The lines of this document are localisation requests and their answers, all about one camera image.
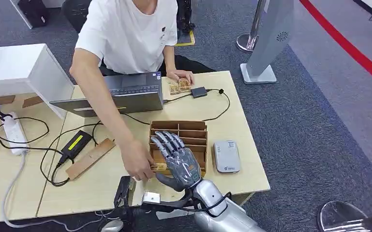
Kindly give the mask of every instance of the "red line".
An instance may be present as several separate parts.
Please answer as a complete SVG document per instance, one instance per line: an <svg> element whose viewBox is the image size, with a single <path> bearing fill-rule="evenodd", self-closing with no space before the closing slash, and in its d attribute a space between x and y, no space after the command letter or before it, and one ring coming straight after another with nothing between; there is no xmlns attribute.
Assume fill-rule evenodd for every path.
<svg viewBox="0 0 372 232"><path fill-rule="evenodd" d="M326 32L365 70L372 75L372 61L350 43L309 0L299 0Z"/></svg>

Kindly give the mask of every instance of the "white box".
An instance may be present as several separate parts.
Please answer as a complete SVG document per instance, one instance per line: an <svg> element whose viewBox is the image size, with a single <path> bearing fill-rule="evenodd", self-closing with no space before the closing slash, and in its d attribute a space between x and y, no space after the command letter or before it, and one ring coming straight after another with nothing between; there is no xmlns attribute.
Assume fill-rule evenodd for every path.
<svg viewBox="0 0 372 232"><path fill-rule="evenodd" d="M0 47L0 96L35 92L60 118L50 101L70 99L74 85L46 44Z"/></svg>

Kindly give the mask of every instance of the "man's arm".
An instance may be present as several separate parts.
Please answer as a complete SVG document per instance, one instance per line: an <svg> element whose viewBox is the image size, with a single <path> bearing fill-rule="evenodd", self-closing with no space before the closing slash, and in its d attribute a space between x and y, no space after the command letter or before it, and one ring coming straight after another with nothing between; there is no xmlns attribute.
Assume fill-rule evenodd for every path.
<svg viewBox="0 0 372 232"><path fill-rule="evenodd" d="M163 56L166 70L176 70L176 64L174 62L174 46L165 46L163 48Z"/></svg>
<svg viewBox="0 0 372 232"><path fill-rule="evenodd" d="M153 163L153 159L141 143L134 139L132 132L121 118L99 70L99 61L95 54L77 48L70 74L79 84L99 119L115 137L128 173L137 179L151 178L153 172L148 161Z"/></svg>
<svg viewBox="0 0 372 232"><path fill-rule="evenodd" d="M178 81L180 78L187 78L190 84L194 84L194 75L192 72L176 69L174 61L174 46L166 45L163 48L163 56L168 78L175 81Z"/></svg>

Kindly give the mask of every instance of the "white t-shirt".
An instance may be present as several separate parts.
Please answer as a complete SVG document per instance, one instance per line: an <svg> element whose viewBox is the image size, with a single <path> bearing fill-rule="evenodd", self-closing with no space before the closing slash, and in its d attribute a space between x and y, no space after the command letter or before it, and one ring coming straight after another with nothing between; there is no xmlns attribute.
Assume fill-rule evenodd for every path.
<svg viewBox="0 0 372 232"><path fill-rule="evenodd" d="M93 0L76 48L104 59L118 73L155 72L163 63L163 48L177 43L176 14L176 0L158 0L152 15L132 0Z"/></svg>

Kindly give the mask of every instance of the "man's left hand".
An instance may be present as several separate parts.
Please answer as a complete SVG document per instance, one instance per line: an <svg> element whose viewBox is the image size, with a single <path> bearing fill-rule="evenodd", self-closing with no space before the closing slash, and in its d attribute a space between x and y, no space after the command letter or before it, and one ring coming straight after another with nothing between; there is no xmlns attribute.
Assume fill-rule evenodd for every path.
<svg viewBox="0 0 372 232"><path fill-rule="evenodd" d="M186 78L190 85L194 85L194 75L191 71L184 70L167 70L167 77L179 81L180 78Z"/></svg>

